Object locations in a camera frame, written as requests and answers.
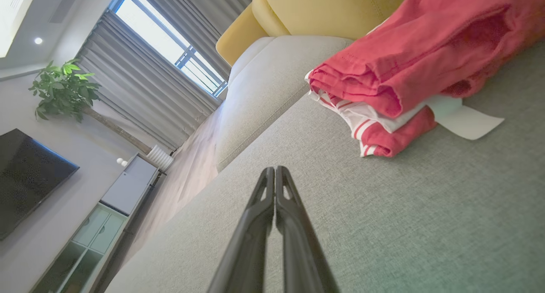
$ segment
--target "white cabinet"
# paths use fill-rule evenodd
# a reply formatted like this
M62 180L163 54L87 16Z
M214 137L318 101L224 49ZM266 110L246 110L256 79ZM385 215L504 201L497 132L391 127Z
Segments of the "white cabinet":
M33 293L91 291L127 225L129 215L142 202L157 177L157 167L145 158L138 153L129 161L125 171L36 283Z
M91 249L105 254L124 220L125 218L120 215L109 215L108 220L98 232L93 244L91 244Z
M98 204L37 283L33 293L89 289L89 280L96 277L97 267L119 237L126 220L124 215Z
M107 210L97 206L91 215L83 222L83 225L77 231L76 235L74 235L72 240L83 246L89 246L102 225L104 225L108 216L109 212Z
M130 215L156 173L156 167L139 156L134 157L101 201L124 215Z

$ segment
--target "gray sofa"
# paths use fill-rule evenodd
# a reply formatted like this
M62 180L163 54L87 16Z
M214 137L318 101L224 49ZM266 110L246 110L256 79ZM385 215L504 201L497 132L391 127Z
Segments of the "gray sofa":
M505 117L469 141L438 126L395 158L359 157L341 117L309 97L251 142L154 236L108 293L204 292L259 173L290 169L343 292L543 291L545 42L465 104ZM282 237L266 291L281 292Z
M342 37L285 35L248 47L229 76L216 143L218 171L308 92L309 70L350 44Z

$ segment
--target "black tv screen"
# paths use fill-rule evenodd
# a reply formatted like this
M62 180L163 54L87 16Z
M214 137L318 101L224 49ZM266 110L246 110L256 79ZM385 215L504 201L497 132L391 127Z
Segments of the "black tv screen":
M18 129L0 135L0 240L78 169Z

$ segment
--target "curtain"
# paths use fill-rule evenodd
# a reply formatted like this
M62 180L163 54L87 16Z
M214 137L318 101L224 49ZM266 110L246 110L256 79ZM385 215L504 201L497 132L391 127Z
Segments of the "curtain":
M227 80L230 65L216 43L252 0L148 0Z
M78 54L108 106L175 150L220 105L108 11Z

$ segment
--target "white paper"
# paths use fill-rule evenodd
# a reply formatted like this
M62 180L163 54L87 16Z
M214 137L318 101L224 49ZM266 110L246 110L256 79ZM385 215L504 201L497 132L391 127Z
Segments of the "white paper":
M432 109L433 115L436 117L436 122L439 122L438 120L441 118L458 111L462 107L461 98L443 95L434 95L426 99L424 103Z
M460 98L435 95L425 103L432 109L438 124L468 140L482 137L504 121L462 105Z
M461 106L457 111L436 119L436 121L462 138L476 140L496 128L504 119Z

